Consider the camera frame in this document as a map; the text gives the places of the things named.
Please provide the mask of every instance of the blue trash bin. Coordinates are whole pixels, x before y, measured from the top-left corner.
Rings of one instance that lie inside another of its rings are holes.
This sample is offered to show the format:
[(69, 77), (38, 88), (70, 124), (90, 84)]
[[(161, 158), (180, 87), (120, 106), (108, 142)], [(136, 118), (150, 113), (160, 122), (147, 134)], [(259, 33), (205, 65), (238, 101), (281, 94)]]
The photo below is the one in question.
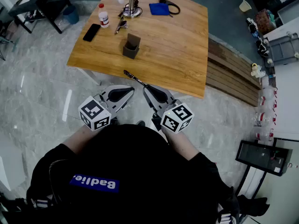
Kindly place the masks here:
[(64, 10), (63, 15), (67, 19), (67, 21), (72, 25), (76, 24), (79, 21), (79, 15), (74, 5), (67, 7)]

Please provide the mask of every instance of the black box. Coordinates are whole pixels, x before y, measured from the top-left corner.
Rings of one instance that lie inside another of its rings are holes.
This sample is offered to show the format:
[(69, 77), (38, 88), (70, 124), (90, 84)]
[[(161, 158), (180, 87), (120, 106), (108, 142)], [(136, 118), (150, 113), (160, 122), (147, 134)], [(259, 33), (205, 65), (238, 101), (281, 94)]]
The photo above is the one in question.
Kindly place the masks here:
[(128, 33), (128, 40), (125, 46), (123, 47), (122, 54), (131, 59), (135, 59), (135, 56), (139, 51), (140, 40), (140, 37)]
[(290, 162), (292, 149), (241, 141), (236, 160), (267, 173), (282, 176)]

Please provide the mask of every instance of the blue cloth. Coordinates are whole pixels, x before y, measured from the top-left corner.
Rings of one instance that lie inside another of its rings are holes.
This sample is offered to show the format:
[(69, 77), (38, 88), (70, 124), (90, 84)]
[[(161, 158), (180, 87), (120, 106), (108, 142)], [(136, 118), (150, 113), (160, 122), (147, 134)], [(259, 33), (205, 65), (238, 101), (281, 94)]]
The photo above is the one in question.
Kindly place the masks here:
[(169, 15), (168, 5), (165, 3), (150, 3), (150, 12), (152, 15)]

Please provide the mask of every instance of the wooden slat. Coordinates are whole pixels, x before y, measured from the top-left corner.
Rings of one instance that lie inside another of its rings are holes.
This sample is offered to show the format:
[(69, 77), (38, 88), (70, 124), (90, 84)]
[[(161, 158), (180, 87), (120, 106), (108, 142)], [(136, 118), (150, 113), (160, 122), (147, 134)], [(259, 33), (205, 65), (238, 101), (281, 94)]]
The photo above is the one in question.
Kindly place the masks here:
[(232, 51), (213, 41), (212, 39), (209, 39), (209, 52), (233, 64), (241, 70), (251, 72), (251, 64), (247, 63), (240, 57), (236, 57), (236, 55)]
[(222, 69), (221, 67), (211, 63), (211, 62), (207, 62), (208, 67), (213, 68), (214, 70), (218, 71), (219, 73), (221, 73), (223, 76), (221, 76), (222, 78), (230, 81), (231, 83), (239, 86), (241, 89), (247, 91), (248, 93), (254, 95), (255, 97), (258, 98), (258, 89), (252, 87), (252, 85), (250, 85), (247, 82), (244, 82), (242, 79), (234, 76), (232, 73), (230, 73), (229, 71)]
[(254, 93), (252, 90), (248, 89), (246, 86), (240, 84), (233, 78), (213, 69), (211, 66), (208, 65), (207, 67), (207, 77), (210, 77), (214, 80), (219, 81), (222, 84), (244, 94), (245, 96), (249, 97), (252, 100), (258, 101), (258, 93)]
[(229, 72), (233, 73), (234, 75), (240, 77), (240, 78), (244, 78), (245, 81), (251, 83), (255, 88), (261, 90), (261, 85), (254, 80), (250, 73), (244, 72), (243, 70), (235, 67), (234, 65), (232, 65), (231, 63), (219, 58), (218, 56), (212, 54), (212, 53), (208, 53), (208, 60), (211, 61), (212, 63), (220, 66), (221, 68), (228, 70)]
[(210, 77), (208, 77), (208, 74), (207, 74), (207, 77), (206, 77), (206, 84), (213, 87), (213, 88), (216, 88), (224, 93), (227, 93), (237, 99), (240, 99), (244, 102), (246, 102), (247, 104), (249, 105), (252, 105), (254, 107), (257, 107), (257, 101), (255, 100), (252, 100), (250, 99), (249, 97), (245, 96), (244, 94), (226, 86), (225, 84), (222, 84), (220, 83), (219, 81), (216, 81)]

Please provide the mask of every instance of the yellow object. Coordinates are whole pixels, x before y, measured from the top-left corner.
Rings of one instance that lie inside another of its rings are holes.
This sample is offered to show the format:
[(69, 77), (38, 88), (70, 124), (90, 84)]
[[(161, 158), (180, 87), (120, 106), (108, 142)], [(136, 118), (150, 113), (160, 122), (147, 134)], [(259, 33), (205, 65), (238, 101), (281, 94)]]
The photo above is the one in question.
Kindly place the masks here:
[(240, 4), (239, 8), (242, 12), (245, 13), (251, 9), (251, 5), (247, 1), (243, 0), (243, 2)]
[(252, 64), (252, 70), (258, 70), (258, 66), (257, 66), (256, 63), (253, 63), (253, 64)]

